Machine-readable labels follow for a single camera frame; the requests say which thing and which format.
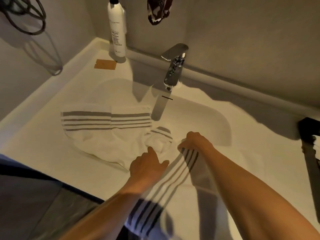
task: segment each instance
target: white spray bottle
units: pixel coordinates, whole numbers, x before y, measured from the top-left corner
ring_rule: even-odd
[[[108,3],[110,29],[114,45],[114,53],[118,57],[126,56],[126,18],[119,0]]]

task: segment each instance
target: gray wall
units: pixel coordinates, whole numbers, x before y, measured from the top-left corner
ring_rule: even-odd
[[[86,0],[104,39],[110,39],[107,1]],[[320,0],[174,0],[158,26],[148,22],[147,0],[120,2],[129,47],[159,56],[183,42],[191,67],[320,107]]]
[[[46,33],[28,36],[0,13],[0,120],[95,37],[84,0],[40,0],[47,13]],[[40,23],[14,19],[30,31]]]

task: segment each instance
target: person's left hand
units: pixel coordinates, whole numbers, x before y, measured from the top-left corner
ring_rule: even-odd
[[[160,163],[154,149],[148,147],[148,152],[143,153],[131,163],[128,183],[133,184],[143,193],[160,180],[168,165],[168,160]]]

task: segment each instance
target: white countertop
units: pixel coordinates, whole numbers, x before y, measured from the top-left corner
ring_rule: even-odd
[[[96,59],[111,60],[111,57],[105,50],[91,57],[48,103],[2,143],[0,153],[91,195],[108,199],[124,182],[119,177],[110,180],[110,174],[114,171],[112,167],[119,167],[90,158],[85,153],[80,154],[70,145],[61,128],[60,109],[66,103],[80,101],[83,94],[90,92],[101,81],[124,78],[151,86],[154,82],[149,78],[150,74],[159,79],[165,71],[129,59],[117,64],[115,71],[99,70],[94,69]],[[76,65],[73,62],[66,66],[64,75]],[[296,139],[296,123],[301,117],[196,81],[182,79],[182,83],[179,88],[173,89],[172,94],[219,111],[230,124],[232,145],[250,149],[261,156],[265,165],[263,180],[320,231],[302,143]],[[55,89],[52,81],[45,89],[50,89],[50,86]],[[233,238],[241,239],[233,221],[230,221]]]

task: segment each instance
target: person's left arm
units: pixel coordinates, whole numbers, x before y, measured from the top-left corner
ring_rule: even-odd
[[[159,163],[152,147],[130,166],[127,183],[109,200],[79,221],[59,240],[114,240],[141,195],[161,178],[169,161]]]

